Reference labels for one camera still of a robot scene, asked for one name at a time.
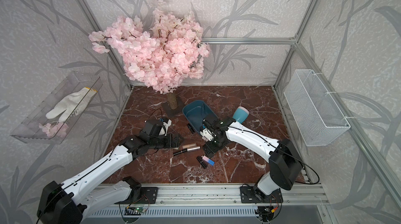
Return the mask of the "teal plastic storage box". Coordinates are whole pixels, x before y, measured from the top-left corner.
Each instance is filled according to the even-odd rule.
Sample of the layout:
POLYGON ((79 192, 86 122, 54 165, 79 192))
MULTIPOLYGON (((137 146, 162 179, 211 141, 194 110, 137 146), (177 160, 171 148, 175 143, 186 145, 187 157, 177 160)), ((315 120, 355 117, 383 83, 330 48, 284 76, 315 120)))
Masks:
POLYGON ((182 109, 182 113, 198 134, 205 128, 203 125, 204 118, 210 116, 213 120, 218 119, 214 111, 202 100, 195 100, 187 104, 182 109))

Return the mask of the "pink blue gradient lipstick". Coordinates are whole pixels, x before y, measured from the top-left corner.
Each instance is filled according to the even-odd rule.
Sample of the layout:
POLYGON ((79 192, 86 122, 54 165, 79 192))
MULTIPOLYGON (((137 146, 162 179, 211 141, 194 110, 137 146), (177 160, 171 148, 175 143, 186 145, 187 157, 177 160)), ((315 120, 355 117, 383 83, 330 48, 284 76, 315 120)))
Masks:
POLYGON ((207 156, 202 156, 202 160, 205 161, 206 163, 208 163, 211 166, 214 166, 215 162, 212 161, 210 158, 208 158, 207 156))

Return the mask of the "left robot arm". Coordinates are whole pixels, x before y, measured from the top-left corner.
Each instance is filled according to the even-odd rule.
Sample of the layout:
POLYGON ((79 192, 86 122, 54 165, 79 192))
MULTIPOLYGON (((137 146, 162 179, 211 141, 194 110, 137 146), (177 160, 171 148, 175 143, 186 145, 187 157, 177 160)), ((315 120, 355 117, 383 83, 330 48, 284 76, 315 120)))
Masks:
POLYGON ((147 120, 138 135, 124 138, 111 152, 84 171, 62 183, 50 182, 42 190, 37 221, 43 224, 79 224, 114 203, 135 203, 143 199, 142 185, 132 177, 125 177, 99 191, 95 188, 151 149, 180 147, 184 139, 180 134, 169 133, 170 126, 171 120, 166 117, 147 120))

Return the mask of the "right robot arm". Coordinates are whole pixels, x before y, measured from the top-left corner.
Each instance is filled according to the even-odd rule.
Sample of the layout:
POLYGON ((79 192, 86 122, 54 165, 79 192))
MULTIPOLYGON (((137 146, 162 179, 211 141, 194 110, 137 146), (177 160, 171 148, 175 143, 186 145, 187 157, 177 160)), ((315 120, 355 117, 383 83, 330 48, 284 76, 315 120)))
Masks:
POLYGON ((302 170, 301 158, 288 140, 279 141, 259 134, 233 118, 220 120, 208 116, 202 120, 200 134, 207 139, 202 149, 212 159, 229 142, 244 146, 269 164, 269 172, 256 183, 256 191, 271 195, 277 189, 290 191, 302 170))

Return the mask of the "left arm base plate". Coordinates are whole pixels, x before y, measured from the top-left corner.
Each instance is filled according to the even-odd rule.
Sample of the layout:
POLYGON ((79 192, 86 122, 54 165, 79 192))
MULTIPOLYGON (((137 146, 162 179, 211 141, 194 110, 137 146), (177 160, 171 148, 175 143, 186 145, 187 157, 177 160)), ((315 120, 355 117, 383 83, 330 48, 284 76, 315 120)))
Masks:
POLYGON ((125 177, 122 181, 129 185, 130 194, 124 201, 118 202, 118 204, 155 204, 158 187, 143 187, 138 181, 132 177, 125 177))

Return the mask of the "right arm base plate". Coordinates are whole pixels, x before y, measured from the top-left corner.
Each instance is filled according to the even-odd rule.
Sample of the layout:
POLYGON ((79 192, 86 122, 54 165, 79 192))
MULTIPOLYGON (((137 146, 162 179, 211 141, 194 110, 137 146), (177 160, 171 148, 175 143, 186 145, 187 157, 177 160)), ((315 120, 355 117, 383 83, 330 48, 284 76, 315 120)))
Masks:
POLYGON ((255 186, 243 184, 240 187, 241 203, 266 203, 266 204, 281 204, 283 203, 283 196, 281 189, 274 190, 271 194, 264 194, 255 186))

